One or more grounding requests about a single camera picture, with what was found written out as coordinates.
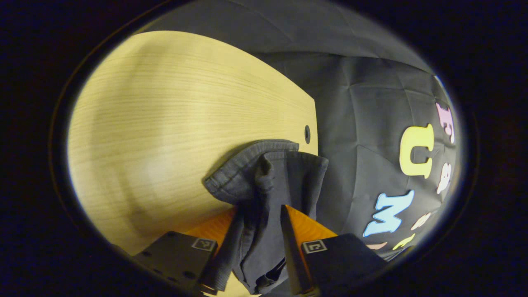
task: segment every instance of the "blue letter m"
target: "blue letter m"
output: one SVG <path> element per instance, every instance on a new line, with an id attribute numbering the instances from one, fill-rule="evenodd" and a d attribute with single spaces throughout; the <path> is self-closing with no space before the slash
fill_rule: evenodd
<path id="1" fill-rule="evenodd" d="M 389 231 L 392 233 L 396 231 L 401 224 L 401 220 L 395 217 L 395 215 L 399 214 L 405 208 L 408 208 L 411 205 L 412 198 L 414 198 L 414 190 L 409 191 L 405 196 L 387 197 L 384 193 L 380 194 L 376 203 L 376 209 L 381 210 L 384 207 L 390 207 L 374 214 L 374 219 L 382 222 L 370 222 L 366 226 L 365 232 L 363 232 L 363 237 L 376 233 Z"/>

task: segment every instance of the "foam letter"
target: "foam letter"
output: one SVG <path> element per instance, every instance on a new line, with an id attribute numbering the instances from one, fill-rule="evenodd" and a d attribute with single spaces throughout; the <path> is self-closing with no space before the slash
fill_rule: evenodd
<path id="1" fill-rule="evenodd" d="M 366 246 L 369 249 L 380 249 L 380 248 L 384 247 L 386 244 L 387 244 L 387 242 L 380 243 L 380 244 L 367 244 Z"/>
<path id="2" fill-rule="evenodd" d="M 397 249 L 397 248 L 399 248 L 399 247 L 402 247 L 402 246 L 408 244 L 409 242 L 411 242 L 411 240 L 414 238 L 415 235 L 416 235 L 416 233 L 413 233 L 413 234 L 411 235 L 411 237 L 407 237 L 406 239 L 404 239 L 404 240 L 398 242 L 398 244 L 396 244 L 396 245 L 392 248 L 392 250 L 395 250 L 395 249 Z"/>
<path id="3" fill-rule="evenodd" d="M 380 194 L 378 196 L 378 201 L 376 202 L 376 209 L 381 210 L 384 207 L 389 207 L 374 214 L 374 219 L 382 222 L 370 222 L 366 226 L 365 232 L 363 232 L 363 237 L 376 233 L 392 233 L 396 231 L 401 224 L 401 220 L 395 217 L 395 215 L 399 214 L 405 208 L 408 208 L 409 205 L 411 205 L 412 198 L 414 198 L 414 190 L 410 190 L 405 196 L 387 197 L 384 193 Z"/>
<path id="4" fill-rule="evenodd" d="M 445 163 L 442 166 L 442 173 L 440 174 L 440 182 L 438 183 L 438 188 L 436 189 L 436 194 L 444 191 L 447 188 L 449 179 L 451 178 L 451 164 Z"/>
<path id="5" fill-rule="evenodd" d="M 432 168 L 432 159 L 427 158 L 425 163 L 413 163 L 411 151 L 415 146 L 425 146 L 430 152 L 435 144 L 435 134 L 432 125 L 427 127 L 409 127 L 403 132 L 400 142 L 400 167 L 406 175 L 423 175 L 429 177 Z"/>
<path id="6" fill-rule="evenodd" d="M 440 104 L 436 103 L 436 109 L 438 110 L 438 117 L 440 118 L 440 125 L 442 128 L 445 127 L 444 131 L 450 136 L 449 140 L 451 143 L 455 143 L 455 130 L 453 128 L 453 116 L 451 115 L 451 109 L 449 107 L 443 109 Z"/>
<path id="7" fill-rule="evenodd" d="M 431 216 L 431 213 L 428 212 L 426 213 L 425 215 L 421 216 L 415 223 L 414 225 L 412 225 L 411 227 L 411 231 L 413 231 L 414 229 L 418 228 L 418 227 L 421 227 L 423 224 L 426 223 L 426 221 L 429 219 L 429 217 Z"/>

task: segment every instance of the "screw hole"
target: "screw hole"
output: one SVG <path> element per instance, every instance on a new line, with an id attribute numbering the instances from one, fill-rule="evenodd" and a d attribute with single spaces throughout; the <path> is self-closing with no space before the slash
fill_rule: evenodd
<path id="1" fill-rule="evenodd" d="M 304 127 L 304 140 L 306 141 L 306 144 L 310 143 L 310 127 L 308 127 L 308 125 Z"/>
<path id="2" fill-rule="evenodd" d="M 184 271 L 183 275 L 187 277 L 188 279 L 192 279 L 192 280 L 196 278 L 196 275 L 190 271 Z"/>

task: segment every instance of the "wood grain surface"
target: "wood grain surface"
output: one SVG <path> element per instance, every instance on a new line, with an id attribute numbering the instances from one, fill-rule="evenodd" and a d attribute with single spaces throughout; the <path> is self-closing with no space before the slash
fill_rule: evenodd
<path id="1" fill-rule="evenodd" d="M 175 31 L 133 35 L 110 53 L 79 94 L 68 133 L 84 211 L 133 255 L 232 207 L 202 180 L 241 145 L 280 138 L 317 154 L 304 91 L 242 50 Z"/>

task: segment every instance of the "dark gray cloth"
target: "dark gray cloth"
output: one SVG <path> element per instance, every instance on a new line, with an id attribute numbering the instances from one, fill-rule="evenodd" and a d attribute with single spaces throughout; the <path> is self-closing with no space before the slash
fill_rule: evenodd
<path id="1" fill-rule="evenodd" d="M 228 233 L 230 239 L 221 251 L 236 251 L 228 256 L 234 260 L 224 262 L 234 263 L 235 275 L 251 294 L 269 292 L 287 278 L 280 206 L 290 205 L 316 218 L 328 160 L 298 148 L 286 140 L 256 142 L 204 180 L 213 196 L 238 206 L 242 214 L 235 218 L 243 221 L 240 236 Z"/>
<path id="2" fill-rule="evenodd" d="M 142 32 L 173 30 L 211 37 L 250 53 L 320 52 L 399 61 L 432 69 L 380 24 L 323 0 L 197 0 Z"/>
<path id="3" fill-rule="evenodd" d="M 204 269 L 201 277 L 202 284 L 218 291 L 225 291 L 231 271 L 238 264 L 239 250 L 235 247 L 240 246 L 243 230 L 244 216 L 241 211 L 238 211 L 225 235 L 225 243 L 220 246 L 216 257 L 212 258 Z"/>

